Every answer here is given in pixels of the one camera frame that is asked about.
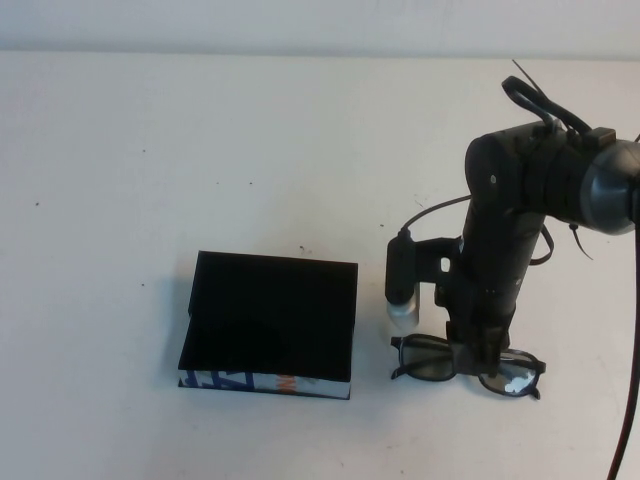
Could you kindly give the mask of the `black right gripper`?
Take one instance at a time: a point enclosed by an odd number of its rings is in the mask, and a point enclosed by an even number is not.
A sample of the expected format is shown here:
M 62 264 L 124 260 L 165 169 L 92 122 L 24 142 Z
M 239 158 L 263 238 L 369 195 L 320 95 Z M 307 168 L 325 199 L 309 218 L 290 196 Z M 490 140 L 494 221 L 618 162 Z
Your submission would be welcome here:
M 438 306 L 449 312 L 455 374 L 496 376 L 508 330 L 544 216 L 500 209 L 470 209 L 454 250 L 449 276 L 436 287 Z

